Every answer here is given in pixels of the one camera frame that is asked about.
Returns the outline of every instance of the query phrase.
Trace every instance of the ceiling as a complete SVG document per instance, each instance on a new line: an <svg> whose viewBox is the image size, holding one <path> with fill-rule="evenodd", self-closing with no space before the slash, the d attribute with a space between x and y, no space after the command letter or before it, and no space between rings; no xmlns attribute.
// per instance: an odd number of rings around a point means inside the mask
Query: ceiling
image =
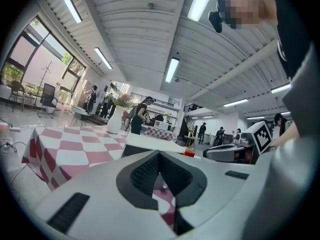
<svg viewBox="0 0 320 240"><path fill-rule="evenodd" d="M193 0L72 0L82 17L76 24L63 0L47 0L56 17L106 79L185 97L192 103L222 113L263 114L283 108L272 88L288 83L276 49L260 55L258 62L214 89L197 93L220 77L228 76L259 50L277 39L276 28L261 24L214 31L208 13L210 0L199 22L187 18ZM109 70L95 53L99 47L113 67ZM165 75L172 57L180 59L171 83ZM247 98L236 107L222 105Z"/></svg>

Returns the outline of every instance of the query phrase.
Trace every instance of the pink checkered tablecloth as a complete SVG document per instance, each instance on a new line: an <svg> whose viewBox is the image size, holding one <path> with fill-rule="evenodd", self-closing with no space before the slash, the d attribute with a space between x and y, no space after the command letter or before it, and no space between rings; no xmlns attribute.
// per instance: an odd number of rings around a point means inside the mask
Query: pink checkered tablecloth
<svg viewBox="0 0 320 240"><path fill-rule="evenodd" d="M169 132L166 130L160 130L151 126L148 126L145 130L145 136L154 137L162 140L171 141L171 139L174 139L173 132Z"/></svg>
<svg viewBox="0 0 320 240"><path fill-rule="evenodd" d="M22 163L45 181L51 191L88 168L120 159L128 132L107 132L107 125L36 127ZM169 190L154 190L159 212L168 225L174 221L175 198Z"/></svg>

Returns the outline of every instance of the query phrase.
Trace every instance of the chair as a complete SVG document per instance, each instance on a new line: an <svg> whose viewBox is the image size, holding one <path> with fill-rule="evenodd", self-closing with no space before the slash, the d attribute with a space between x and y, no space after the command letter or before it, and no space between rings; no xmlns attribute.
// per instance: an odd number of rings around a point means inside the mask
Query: chair
<svg viewBox="0 0 320 240"><path fill-rule="evenodd" d="M50 108L56 108L58 100L55 98L55 87L45 83L43 87L43 93L40 99L40 103L42 104L40 112L37 113L37 115L41 118L40 115L49 115L52 119L54 118L53 115L43 110L43 106L47 106Z"/></svg>
<svg viewBox="0 0 320 240"><path fill-rule="evenodd" d="M24 111L25 88L20 82L15 81L15 80L13 80L11 82L11 94L10 94L10 97L9 97L8 101L10 100L11 96L13 97L13 101L14 101L14 104L12 106L12 112L14 111L14 108L17 105L17 99L22 100L22 104L21 104L22 109L21 109L21 111Z"/></svg>

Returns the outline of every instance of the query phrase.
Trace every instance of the potted plant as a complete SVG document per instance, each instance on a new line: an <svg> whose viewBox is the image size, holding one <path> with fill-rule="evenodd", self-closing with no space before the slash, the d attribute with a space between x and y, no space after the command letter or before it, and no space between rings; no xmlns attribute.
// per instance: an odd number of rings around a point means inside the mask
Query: potted plant
<svg viewBox="0 0 320 240"><path fill-rule="evenodd" d="M128 94L123 94L118 98L112 99L113 104L116 105L112 117L107 123L106 130L111 134L117 134L121 129L121 114L124 108L129 108L131 105L131 97Z"/></svg>

